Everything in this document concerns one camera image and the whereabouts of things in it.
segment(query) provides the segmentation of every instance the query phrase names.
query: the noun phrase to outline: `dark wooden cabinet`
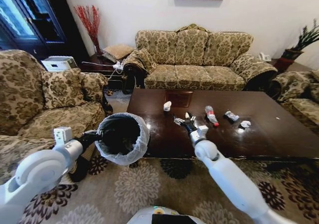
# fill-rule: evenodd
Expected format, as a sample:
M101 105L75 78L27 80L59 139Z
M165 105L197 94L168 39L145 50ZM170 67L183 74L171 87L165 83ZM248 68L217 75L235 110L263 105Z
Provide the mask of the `dark wooden cabinet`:
M0 0L0 49L21 49L41 60L50 55L89 56L66 0Z

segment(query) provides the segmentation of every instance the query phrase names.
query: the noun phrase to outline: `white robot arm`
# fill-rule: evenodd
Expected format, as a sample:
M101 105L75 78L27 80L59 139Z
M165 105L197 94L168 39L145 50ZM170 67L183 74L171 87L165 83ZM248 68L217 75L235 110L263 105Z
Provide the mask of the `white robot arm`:
M16 224L30 200L37 194L57 186L62 176L72 168L74 161L99 136L88 131L79 139L72 139L71 128L54 129L56 145L26 157L15 176L0 186L0 220Z
M257 224L295 224L271 210L258 187L230 159L225 158L216 145L206 140L208 127L194 126L190 120L174 118L174 122L187 129L196 157L208 168L210 176L239 210L245 212Z

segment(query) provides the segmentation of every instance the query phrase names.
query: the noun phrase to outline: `coffee table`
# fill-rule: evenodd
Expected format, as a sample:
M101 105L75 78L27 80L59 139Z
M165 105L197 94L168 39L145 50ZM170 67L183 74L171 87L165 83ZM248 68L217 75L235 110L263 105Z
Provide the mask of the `coffee table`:
M172 101L170 112L163 104ZM205 118L211 105L220 123L214 127ZM240 119L231 123L223 115L231 110ZM261 160L299 160L319 157L319 137L296 120L264 92L179 91L135 89L127 112L146 122L151 139L145 157L191 158L194 149L187 131L173 122L172 115L196 116L195 126L206 125L207 139L226 157ZM239 128L242 120L252 126Z

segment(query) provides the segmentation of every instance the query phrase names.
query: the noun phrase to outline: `sofa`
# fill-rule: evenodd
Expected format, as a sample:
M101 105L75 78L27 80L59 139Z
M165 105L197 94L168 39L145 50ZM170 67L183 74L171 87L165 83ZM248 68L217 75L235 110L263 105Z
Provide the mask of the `sofa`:
M209 32L196 24L177 31L138 31L137 50L146 49L154 69L140 52L124 61L124 74L136 86L149 89L258 90L277 72L272 65L247 54L253 37L244 32Z
M319 70L282 73L271 81L267 93L319 135Z
M69 107L46 109L48 100L44 98L43 87L52 87L63 94L68 82L44 81L42 71L43 66L27 52L0 52L0 184L11 178L24 157L54 146L54 128L70 126L73 137L80 137L83 132L96 129L112 113L103 95L108 80L99 73L80 73L80 70L81 105L73 106L71 96L67 97ZM94 149L94 144L90 145L77 159L66 181L77 182L85 177Z

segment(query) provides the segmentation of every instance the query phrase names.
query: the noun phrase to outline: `white plastic bag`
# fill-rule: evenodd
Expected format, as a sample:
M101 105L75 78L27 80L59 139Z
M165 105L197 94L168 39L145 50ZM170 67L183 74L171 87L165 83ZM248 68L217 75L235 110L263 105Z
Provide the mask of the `white plastic bag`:
M146 150L148 148L148 142L150 139L150 132L149 129L147 128L144 120L132 113L115 113L107 118L105 118L99 125L97 133L101 133L103 130L103 127L105 123L108 122L109 118L113 117L131 117L133 118L139 125L140 127L140 136L137 138L136 143L133 144L133 150L129 152L126 155L122 154L110 154L107 152L107 147L103 143L103 141L95 141L95 146L98 148L98 150L101 153L101 156L106 158L107 160L110 160L116 164L119 165L129 165L131 163L136 162L140 158L144 156L146 153Z

